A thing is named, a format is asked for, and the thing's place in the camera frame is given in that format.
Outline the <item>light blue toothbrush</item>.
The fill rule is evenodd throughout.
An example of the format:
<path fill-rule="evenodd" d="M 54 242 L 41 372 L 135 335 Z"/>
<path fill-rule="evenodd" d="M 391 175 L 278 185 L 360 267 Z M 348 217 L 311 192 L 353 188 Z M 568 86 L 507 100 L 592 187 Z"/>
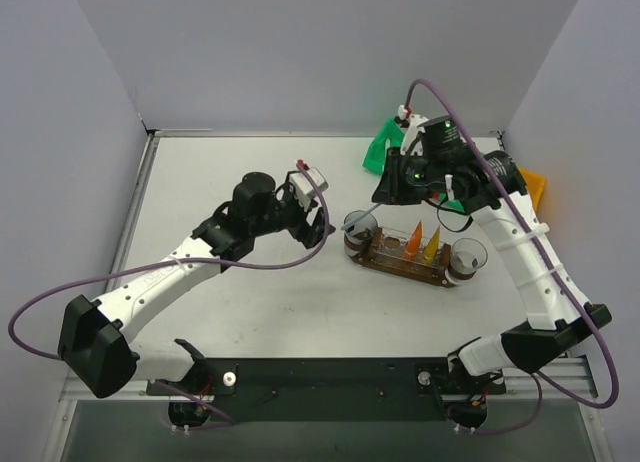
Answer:
<path fill-rule="evenodd" d="M 366 210 L 352 211 L 351 213 L 345 216 L 343 224 L 340 227 L 340 230 L 348 231 L 351 227 L 354 227 L 355 225 L 357 225 L 361 220 L 371 215 L 379 207 L 380 207 L 379 204 L 374 204 L 373 206 L 371 206 Z"/>

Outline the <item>grey glass cup with holder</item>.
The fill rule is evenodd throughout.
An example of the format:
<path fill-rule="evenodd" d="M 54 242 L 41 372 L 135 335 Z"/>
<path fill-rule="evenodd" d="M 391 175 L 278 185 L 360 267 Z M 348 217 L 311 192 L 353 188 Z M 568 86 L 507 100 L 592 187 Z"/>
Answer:
<path fill-rule="evenodd" d="M 348 257 L 359 257 L 369 248 L 377 230 L 377 219 L 373 214 L 361 220 L 348 231 L 343 231 L 344 251 Z"/>

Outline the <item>clear acrylic toothbrush rack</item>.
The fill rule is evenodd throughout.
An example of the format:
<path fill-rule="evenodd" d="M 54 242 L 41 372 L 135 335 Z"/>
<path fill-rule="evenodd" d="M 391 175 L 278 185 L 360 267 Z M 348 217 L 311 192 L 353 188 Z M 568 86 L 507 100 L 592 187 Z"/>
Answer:
<path fill-rule="evenodd" d="M 418 240 L 417 236 L 421 234 L 420 224 L 412 234 L 387 227 L 378 228 L 361 258 L 362 265 L 438 287 L 451 286 L 445 276 L 451 245 L 441 240 L 440 229 L 431 237 Z"/>

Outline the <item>orange toothpaste tube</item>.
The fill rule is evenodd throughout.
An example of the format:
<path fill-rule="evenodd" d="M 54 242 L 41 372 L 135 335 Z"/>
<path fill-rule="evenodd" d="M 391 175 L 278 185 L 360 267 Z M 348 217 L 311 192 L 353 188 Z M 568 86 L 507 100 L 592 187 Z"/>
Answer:
<path fill-rule="evenodd" d="M 413 260 L 419 253 L 423 236 L 422 222 L 419 222 L 411 236 L 406 242 L 403 257 L 406 260 Z"/>

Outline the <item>yellow toothpaste tube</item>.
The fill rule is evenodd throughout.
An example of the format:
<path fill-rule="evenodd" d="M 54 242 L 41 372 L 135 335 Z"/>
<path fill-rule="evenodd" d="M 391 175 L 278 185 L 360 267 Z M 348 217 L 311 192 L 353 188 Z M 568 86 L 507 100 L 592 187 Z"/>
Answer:
<path fill-rule="evenodd" d="M 440 227 L 438 227 L 422 252 L 422 260 L 425 265 L 432 265 L 435 260 L 440 247 Z"/>

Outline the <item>clear glass cup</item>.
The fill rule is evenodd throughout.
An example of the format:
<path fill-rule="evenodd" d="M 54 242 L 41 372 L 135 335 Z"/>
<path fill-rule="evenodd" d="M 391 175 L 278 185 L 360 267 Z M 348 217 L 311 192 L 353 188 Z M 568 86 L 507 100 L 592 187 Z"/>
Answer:
<path fill-rule="evenodd" d="M 456 286 L 465 284 L 485 266 L 487 260 L 487 249 L 480 241 L 473 238 L 458 239 L 451 246 L 446 279 Z"/>

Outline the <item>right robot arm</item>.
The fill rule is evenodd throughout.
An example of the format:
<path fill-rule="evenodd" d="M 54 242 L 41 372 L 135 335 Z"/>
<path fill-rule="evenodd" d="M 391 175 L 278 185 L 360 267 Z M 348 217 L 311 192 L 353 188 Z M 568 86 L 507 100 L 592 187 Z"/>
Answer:
<path fill-rule="evenodd" d="M 412 115 L 399 125 L 403 143 L 388 150 L 373 202 L 417 205 L 436 194 L 453 196 L 491 241 L 526 313 L 516 327 L 460 348 L 456 356 L 470 376 L 507 367 L 534 373 L 589 337 L 593 327 L 611 322 L 608 307 L 591 303 L 572 282 L 505 152 L 475 154 L 447 116 Z"/>

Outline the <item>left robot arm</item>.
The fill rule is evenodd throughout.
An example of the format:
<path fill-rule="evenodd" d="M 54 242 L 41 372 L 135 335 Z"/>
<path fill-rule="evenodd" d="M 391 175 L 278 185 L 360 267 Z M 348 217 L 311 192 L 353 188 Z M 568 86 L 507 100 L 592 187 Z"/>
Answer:
<path fill-rule="evenodd" d="M 245 174 L 231 199 L 161 262 L 93 300 L 69 302 L 59 357 L 94 396 L 115 394 L 142 366 L 133 348 L 142 329 L 197 285 L 239 266 L 257 238 L 286 231 L 315 255 L 333 230 L 322 197 L 327 187 L 321 172 L 304 164 L 282 184 L 266 173 Z"/>

